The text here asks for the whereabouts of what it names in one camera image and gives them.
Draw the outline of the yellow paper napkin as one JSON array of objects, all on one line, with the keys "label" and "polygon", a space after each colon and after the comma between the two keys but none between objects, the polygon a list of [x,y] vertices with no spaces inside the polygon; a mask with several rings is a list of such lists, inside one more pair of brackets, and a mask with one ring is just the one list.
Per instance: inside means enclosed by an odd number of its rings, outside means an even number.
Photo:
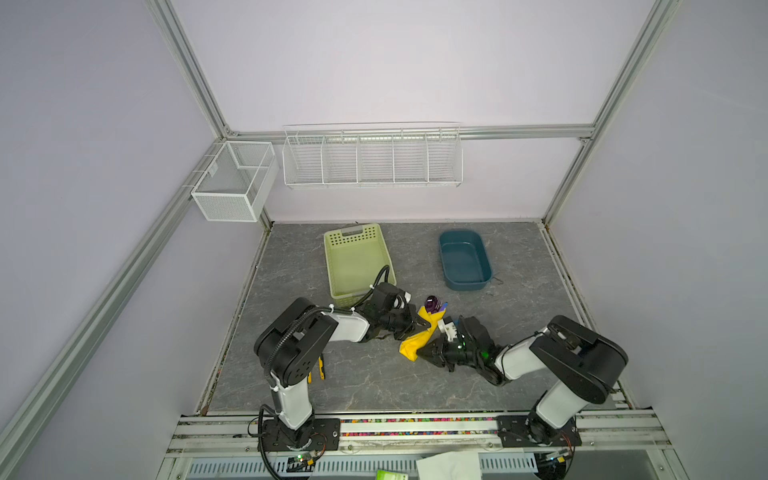
[{"label": "yellow paper napkin", "polygon": [[443,319],[446,308],[442,307],[437,312],[429,312],[424,306],[418,311],[418,319],[427,322],[427,329],[414,333],[400,343],[399,353],[408,360],[415,362],[418,359],[418,350],[424,347],[437,329],[438,323]]}]

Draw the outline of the purple metal spoon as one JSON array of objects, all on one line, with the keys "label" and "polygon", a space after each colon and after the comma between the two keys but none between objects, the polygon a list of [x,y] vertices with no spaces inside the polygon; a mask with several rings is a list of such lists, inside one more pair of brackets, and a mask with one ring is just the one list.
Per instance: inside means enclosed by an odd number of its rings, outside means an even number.
[{"label": "purple metal spoon", "polygon": [[428,296],[424,302],[424,308],[430,314],[439,312],[441,310],[441,306],[442,304],[440,300],[434,295]]}]

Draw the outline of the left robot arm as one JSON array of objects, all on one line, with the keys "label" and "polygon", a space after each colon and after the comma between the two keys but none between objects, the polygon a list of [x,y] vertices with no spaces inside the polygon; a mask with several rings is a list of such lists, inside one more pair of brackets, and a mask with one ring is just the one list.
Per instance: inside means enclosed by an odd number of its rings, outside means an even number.
[{"label": "left robot arm", "polygon": [[270,389],[275,425],[269,430],[286,446],[307,446],[314,429],[308,377],[332,342],[366,343],[381,334],[402,341],[428,330],[406,291],[389,282],[383,266],[369,290],[349,306],[319,306],[294,300],[258,337],[254,353]]}]

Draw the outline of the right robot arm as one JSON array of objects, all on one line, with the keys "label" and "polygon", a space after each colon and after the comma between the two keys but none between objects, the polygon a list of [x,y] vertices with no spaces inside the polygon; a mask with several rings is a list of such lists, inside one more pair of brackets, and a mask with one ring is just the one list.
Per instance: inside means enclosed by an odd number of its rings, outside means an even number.
[{"label": "right robot arm", "polygon": [[541,446],[561,438],[587,405],[605,403],[629,363],[617,343],[563,315],[506,346],[496,344],[477,318],[461,317],[440,328],[416,354],[450,372],[457,366],[469,367],[494,386],[549,371],[557,382],[537,400],[524,422],[526,440]]}]

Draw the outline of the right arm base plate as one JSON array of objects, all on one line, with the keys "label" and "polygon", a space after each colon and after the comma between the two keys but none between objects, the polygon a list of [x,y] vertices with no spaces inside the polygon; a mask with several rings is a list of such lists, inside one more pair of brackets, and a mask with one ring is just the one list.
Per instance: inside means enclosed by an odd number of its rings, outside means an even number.
[{"label": "right arm base plate", "polygon": [[563,427],[554,428],[535,416],[501,415],[496,418],[497,435],[505,448],[578,447],[582,439],[571,417]]}]

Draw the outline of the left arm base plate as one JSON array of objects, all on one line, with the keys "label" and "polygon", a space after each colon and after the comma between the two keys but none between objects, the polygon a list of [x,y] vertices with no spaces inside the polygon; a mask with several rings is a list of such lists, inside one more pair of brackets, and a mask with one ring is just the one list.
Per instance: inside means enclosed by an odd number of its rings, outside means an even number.
[{"label": "left arm base plate", "polygon": [[277,419],[268,418],[262,424],[258,437],[264,440],[264,449],[267,452],[336,451],[339,448],[339,418],[310,418],[297,430],[289,429]]}]

